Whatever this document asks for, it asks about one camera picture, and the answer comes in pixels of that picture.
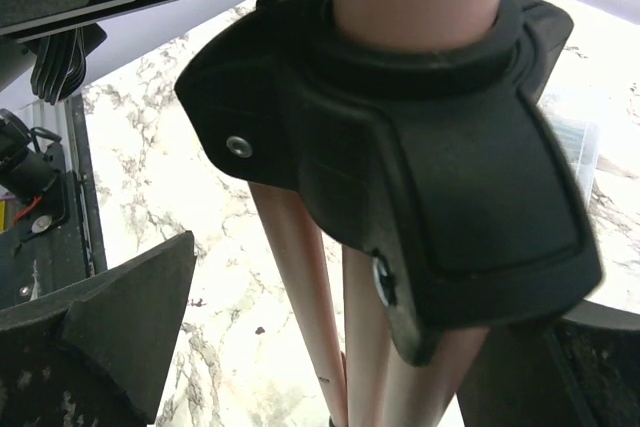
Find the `pink music stand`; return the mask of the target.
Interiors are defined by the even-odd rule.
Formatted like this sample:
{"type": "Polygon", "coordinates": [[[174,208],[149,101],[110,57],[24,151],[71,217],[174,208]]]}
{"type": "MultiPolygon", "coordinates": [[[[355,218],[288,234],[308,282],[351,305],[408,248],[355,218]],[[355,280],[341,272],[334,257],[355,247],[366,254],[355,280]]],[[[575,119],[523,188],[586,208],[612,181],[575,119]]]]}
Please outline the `pink music stand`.
{"type": "Polygon", "coordinates": [[[180,75],[349,425],[437,425],[490,328],[599,284],[536,105],[572,27],[540,0],[261,0],[180,75]]]}

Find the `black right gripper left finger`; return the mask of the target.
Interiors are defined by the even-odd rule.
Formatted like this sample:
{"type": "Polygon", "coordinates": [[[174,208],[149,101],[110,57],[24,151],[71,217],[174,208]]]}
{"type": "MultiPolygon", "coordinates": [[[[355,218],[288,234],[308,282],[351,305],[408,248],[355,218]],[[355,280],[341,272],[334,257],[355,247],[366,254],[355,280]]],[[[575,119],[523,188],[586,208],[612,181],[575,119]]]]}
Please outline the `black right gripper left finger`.
{"type": "Polygon", "coordinates": [[[154,423],[188,303],[194,236],[1,312],[4,426],[154,423]]]}

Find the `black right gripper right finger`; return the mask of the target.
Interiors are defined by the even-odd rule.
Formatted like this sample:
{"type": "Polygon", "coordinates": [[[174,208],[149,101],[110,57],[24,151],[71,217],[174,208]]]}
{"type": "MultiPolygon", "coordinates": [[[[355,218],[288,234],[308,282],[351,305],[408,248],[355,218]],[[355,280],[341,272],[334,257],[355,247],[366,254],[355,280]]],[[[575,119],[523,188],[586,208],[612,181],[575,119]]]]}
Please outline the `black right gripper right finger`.
{"type": "Polygon", "coordinates": [[[467,426],[636,426],[639,316],[584,301],[544,330],[496,328],[458,402],[467,426]]]}

